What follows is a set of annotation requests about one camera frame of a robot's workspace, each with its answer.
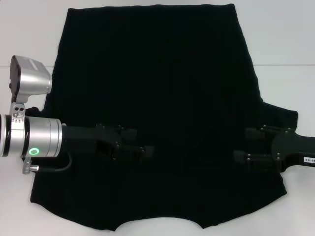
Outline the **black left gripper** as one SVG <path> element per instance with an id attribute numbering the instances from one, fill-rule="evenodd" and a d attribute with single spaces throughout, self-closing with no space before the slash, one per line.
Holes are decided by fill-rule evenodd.
<path id="1" fill-rule="evenodd" d="M 94 127 L 63 126 L 61 152 L 91 154 L 113 160 L 144 160 L 153 157 L 154 146 L 123 145 L 121 136 L 136 136 L 137 130 L 98 124 Z"/>

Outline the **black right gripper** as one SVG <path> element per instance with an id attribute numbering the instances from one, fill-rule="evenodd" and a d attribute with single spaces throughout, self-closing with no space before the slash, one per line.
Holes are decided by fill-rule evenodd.
<path id="1" fill-rule="evenodd" d="M 236 163 L 248 162 L 273 163 L 278 172 L 283 173 L 291 166 L 315 166 L 315 139 L 298 135 L 294 129 L 263 125 L 260 128 L 247 127 L 246 138 L 274 138 L 271 143 L 271 155 L 250 154 L 234 150 Z"/>

